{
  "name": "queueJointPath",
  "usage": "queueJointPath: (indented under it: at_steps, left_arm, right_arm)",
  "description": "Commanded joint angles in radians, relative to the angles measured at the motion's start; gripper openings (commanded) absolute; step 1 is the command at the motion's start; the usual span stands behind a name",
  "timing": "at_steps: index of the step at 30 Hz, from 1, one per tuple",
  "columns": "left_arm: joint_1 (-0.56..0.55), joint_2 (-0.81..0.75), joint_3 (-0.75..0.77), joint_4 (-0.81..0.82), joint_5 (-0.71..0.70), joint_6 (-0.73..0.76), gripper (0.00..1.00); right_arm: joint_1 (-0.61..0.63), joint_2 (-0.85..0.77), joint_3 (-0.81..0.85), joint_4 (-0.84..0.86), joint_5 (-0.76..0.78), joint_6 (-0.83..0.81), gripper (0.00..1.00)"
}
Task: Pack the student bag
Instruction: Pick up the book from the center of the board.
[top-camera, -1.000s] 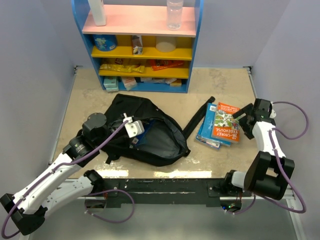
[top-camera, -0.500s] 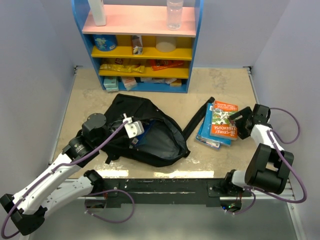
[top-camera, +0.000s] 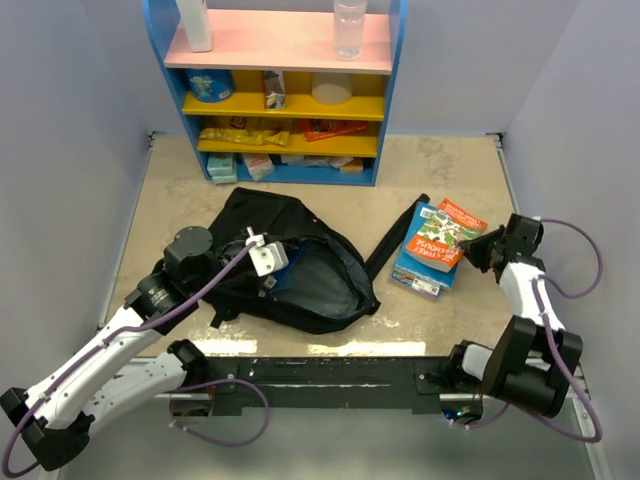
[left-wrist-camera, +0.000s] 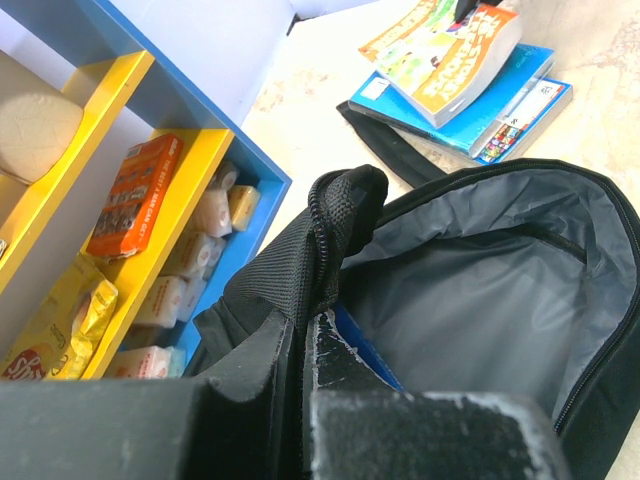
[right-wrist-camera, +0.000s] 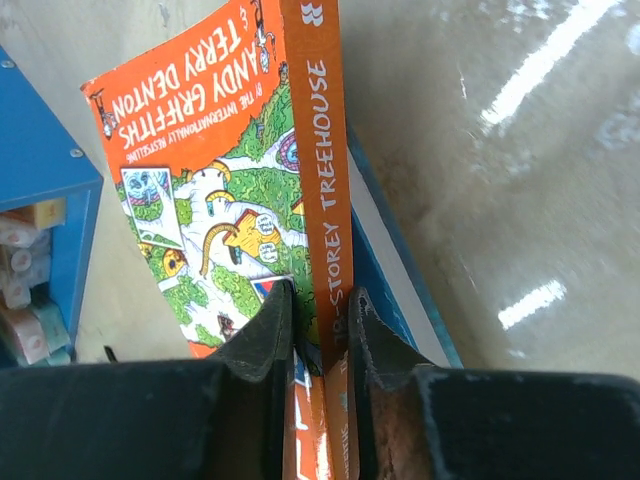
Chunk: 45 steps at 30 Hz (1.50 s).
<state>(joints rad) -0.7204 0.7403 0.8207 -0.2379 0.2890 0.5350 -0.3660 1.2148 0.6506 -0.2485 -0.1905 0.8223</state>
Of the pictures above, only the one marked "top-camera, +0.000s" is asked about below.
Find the blue orange book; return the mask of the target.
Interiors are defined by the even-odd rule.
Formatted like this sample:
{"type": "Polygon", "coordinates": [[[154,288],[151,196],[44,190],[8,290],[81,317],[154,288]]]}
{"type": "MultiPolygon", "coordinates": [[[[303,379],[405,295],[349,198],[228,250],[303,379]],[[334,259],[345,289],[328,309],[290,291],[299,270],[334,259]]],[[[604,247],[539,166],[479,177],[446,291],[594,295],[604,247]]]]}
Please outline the blue orange book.
{"type": "Polygon", "coordinates": [[[488,224],[459,205],[443,199],[411,238],[406,251],[420,263],[449,272],[462,258],[457,242],[484,234],[488,224]]]}

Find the black backpack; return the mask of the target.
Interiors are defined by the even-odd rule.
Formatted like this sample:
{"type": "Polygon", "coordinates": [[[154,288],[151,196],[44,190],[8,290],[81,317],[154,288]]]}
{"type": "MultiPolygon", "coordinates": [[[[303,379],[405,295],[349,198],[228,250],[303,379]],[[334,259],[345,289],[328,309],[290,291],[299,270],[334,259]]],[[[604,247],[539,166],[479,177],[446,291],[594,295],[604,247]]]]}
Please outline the black backpack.
{"type": "Polygon", "coordinates": [[[204,297],[215,310],[211,325],[217,328],[249,314],[307,333],[338,332],[379,309],[373,281],[404,240],[412,216],[412,208],[405,210],[364,258],[301,200],[237,187],[207,229],[204,254],[189,260],[176,244],[170,244],[154,270],[180,293],[190,294],[220,272],[216,272],[215,250],[233,240],[246,241],[247,227],[283,246],[309,239],[310,247],[292,271],[292,286],[274,296],[262,294],[267,276],[228,273],[204,297]]]}

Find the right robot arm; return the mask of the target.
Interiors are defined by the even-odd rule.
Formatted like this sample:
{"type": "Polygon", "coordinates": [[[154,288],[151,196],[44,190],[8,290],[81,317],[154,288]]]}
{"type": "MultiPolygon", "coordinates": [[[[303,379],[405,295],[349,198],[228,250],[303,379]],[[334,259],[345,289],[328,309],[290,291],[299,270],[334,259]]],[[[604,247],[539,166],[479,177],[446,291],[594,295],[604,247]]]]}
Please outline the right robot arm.
{"type": "Polygon", "coordinates": [[[578,366],[582,339],[565,330],[548,305],[543,261],[535,256],[544,227],[513,214],[507,224],[460,243],[464,257],[495,275],[511,318],[493,348],[463,341],[447,359],[445,379],[459,393],[482,393],[546,418],[555,417],[578,366]]]}

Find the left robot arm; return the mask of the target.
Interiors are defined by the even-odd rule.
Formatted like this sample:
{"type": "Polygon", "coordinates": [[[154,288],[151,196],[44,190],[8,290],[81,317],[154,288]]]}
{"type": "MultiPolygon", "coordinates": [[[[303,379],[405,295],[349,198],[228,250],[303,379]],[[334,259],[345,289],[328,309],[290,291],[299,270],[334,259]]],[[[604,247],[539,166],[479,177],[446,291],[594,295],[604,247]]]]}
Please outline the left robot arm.
{"type": "Polygon", "coordinates": [[[151,273],[86,345],[40,382],[2,394],[1,408],[14,425],[2,457],[3,475],[15,479],[32,468],[55,471],[75,459],[100,427],[145,400],[200,390],[207,361],[189,340],[173,342],[140,369],[122,369],[193,314],[200,300],[263,243],[263,236],[249,231],[234,256],[219,263],[209,230],[179,231],[151,273]],[[10,457],[18,441],[35,461],[14,471],[10,457]]]}

